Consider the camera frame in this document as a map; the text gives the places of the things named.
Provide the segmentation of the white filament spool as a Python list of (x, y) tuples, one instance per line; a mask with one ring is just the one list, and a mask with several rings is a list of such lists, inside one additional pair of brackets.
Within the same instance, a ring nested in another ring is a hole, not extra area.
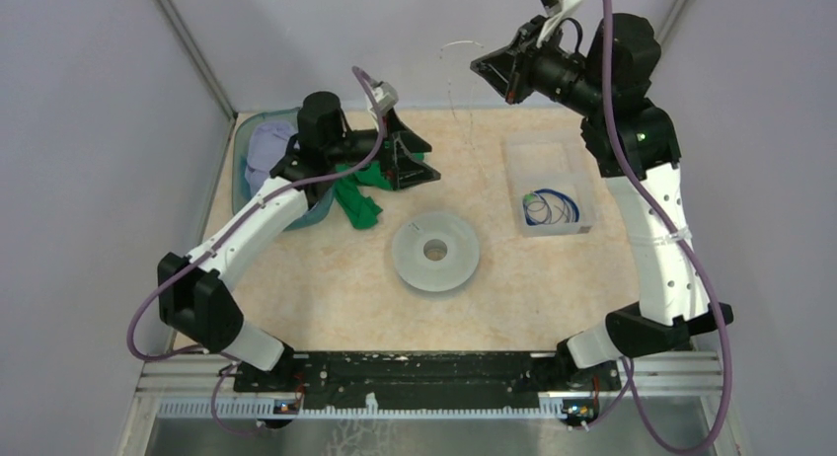
[(464, 219), (445, 211), (414, 216), (393, 237), (393, 265), (399, 278), (427, 293), (454, 290), (475, 273), (480, 243)]

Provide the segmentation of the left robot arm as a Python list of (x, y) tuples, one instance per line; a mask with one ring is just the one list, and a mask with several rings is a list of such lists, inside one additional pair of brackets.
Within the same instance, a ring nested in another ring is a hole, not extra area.
[(226, 354), (257, 369), (273, 391), (296, 376), (293, 348), (248, 322), (233, 297), (246, 269), (281, 232), (315, 208), (346, 171), (375, 163), (393, 190), (439, 180), (421, 155), (431, 145), (398, 117), (398, 95), (374, 82), (367, 100), (376, 125), (353, 129), (340, 98), (327, 91), (308, 95), (296, 124), (280, 142), (258, 191), (217, 233), (188, 254), (158, 263), (160, 320), (210, 353)]

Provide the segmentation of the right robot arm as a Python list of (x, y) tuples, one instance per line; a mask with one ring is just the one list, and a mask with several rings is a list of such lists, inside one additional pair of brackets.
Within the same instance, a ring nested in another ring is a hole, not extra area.
[(546, 26), (545, 17), (533, 18), (470, 67), (511, 105), (537, 93), (579, 114), (584, 146), (623, 218), (639, 299), (557, 345), (553, 375), (580, 389), (596, 368), (673, 350), (729, 325), (733, 312), (708, 292), (693, 262), (674, 123), (647, 94), (662, 55), (651, 23), (627, 13), (605, 17), (587, 54), (539, 41)]

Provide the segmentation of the green cloth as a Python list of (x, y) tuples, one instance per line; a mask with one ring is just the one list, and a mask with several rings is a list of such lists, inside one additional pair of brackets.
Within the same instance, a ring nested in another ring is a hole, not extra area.
[(383, 208), (372, 196), (362, 192), (363, 188), (396, 190), (392, 182), (397, 179), (394, 170), (385, 170), (378, 160), (372, 160), (363, 169), (341, 177), (334, 182), (332, 190), (335, 201), (345, 213), (350, 225), (356, 230), (368, 230), (378, 224)]

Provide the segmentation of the clear plastic box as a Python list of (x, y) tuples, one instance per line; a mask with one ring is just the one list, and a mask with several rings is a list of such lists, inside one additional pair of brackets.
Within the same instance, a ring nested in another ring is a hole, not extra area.
[(592, 229), (593, 179), (579, 136), (520, 132), (506, 137), (501, 148), (510, 209), (521, 235), (568, 236)]

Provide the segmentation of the lavender cloth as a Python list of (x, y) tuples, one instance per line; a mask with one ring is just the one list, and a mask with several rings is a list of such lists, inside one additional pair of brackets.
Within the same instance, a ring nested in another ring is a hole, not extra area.
[(288, 120), (269, 120), (256, 126), (249, 140), (244, 174), (251, 195), (263, 186), (296, 133), (297, 129)]

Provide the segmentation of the teal plastic basket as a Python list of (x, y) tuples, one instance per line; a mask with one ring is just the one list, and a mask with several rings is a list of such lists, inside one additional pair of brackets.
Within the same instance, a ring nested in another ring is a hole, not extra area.
[[(233, 136), (233, 173), (231, 174), (231, 212), (233, 214), (237, 214), (244, 208), (254, 195), (247, 180), (249, 176), (248, 171), (250, 170), (248, 166), (250, 140), (253, 138), (254, 133), (257, 131), (267, 131), (277, 122), (287, 122), (295, 130), (297, 126), (296, 113), (298, 111), (299, 108), (296, 107), (288, 110), (257, 113), (246, 119), (239, 117), (241, 122), (236, 127)], [(307, 228), (322, 222), (328, 216), (333, 203), (333, 191), (328, 190), (325, 196), (311, 210), (291, 223), (286, 230), (292, 231)]]

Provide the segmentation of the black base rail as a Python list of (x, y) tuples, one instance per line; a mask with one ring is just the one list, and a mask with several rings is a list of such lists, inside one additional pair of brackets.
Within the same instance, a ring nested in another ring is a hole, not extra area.
[(394, 411), (529, 410), (548, 391), (618, 391), (614, 362), (569, 378), (551, 352), (311, 351), (281, 359), (277, 369), (243, 364), (234, 389), (296, 392), (308, 410), (357, 409), (369, 395)]

